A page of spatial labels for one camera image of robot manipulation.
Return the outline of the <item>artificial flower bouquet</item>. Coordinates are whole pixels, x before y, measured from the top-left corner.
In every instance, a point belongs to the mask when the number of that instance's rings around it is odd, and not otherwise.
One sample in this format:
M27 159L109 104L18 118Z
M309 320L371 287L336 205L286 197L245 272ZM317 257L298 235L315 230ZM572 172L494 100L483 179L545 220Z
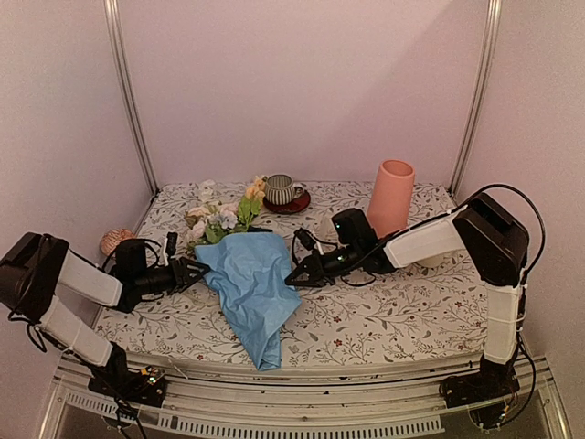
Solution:
M200 245L217 244L230 234L251 231L252 222L263 208L267 179L266 176L256 176L243 194L233 201L222 201L216 197L213 180L199 184L198 203L184 216L188 226L187 250L192 252Z

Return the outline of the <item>blue wrapping paper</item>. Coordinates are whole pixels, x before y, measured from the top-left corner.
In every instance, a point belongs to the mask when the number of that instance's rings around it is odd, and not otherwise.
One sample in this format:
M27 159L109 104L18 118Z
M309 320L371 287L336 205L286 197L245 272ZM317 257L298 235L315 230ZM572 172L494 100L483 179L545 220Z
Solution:
M198 245L194 254L209 266L207 286L259 371L282 366L281 328L301 305L285 283L292 264L282 236L271 232L234 233L216 244Z

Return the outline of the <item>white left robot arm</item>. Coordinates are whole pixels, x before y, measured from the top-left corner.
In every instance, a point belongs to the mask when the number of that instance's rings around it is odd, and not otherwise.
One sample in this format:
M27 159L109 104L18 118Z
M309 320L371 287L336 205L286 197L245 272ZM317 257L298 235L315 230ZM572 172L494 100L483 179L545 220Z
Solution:
M176 257L176 235L164 243L132 238L121 241L101 267L49 234L26 233L1 260L1 302L15 321L26 323L39 349L61 346L83 360L117 397L129 396L137 373L127 366L123 348L99 336L58 298L60 286L95 304L130 314L140 303L181 293L210 268Z

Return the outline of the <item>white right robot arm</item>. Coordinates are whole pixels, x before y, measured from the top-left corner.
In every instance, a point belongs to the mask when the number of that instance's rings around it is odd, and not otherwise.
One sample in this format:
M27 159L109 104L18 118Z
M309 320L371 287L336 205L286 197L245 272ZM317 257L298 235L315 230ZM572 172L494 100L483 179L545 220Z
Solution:
M361 209L346 209L332 218L339 248L320 252L317 240L299 229L294 238L309 255L294 261L289 286L319 288L356 269L393 273L415 262L465 250L487 288L487 336L473 391L493 398L512 374L519 343L517 330L527 282L527 229L486 189L462 205L411 227L379 238Z

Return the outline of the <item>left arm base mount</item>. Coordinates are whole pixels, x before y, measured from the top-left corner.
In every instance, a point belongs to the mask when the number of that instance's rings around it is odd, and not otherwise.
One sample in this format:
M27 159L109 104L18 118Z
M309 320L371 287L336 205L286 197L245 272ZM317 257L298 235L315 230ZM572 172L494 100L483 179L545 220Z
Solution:
M161 408L165 399L165 373L153 366L133 371L126 367L112 369L89 366L92 373L88 389L125 402Z

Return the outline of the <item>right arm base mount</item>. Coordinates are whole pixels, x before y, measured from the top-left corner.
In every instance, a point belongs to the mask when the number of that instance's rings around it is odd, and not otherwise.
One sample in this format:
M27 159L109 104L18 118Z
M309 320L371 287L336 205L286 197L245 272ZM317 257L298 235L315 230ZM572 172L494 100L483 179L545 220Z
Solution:
M519 382L514 374L501 378L482 372L451 376L442 380L439 386L439 394L448 408L496 400L493 404L469 411L472 422L483 430L497 429L505 423L519 390Z

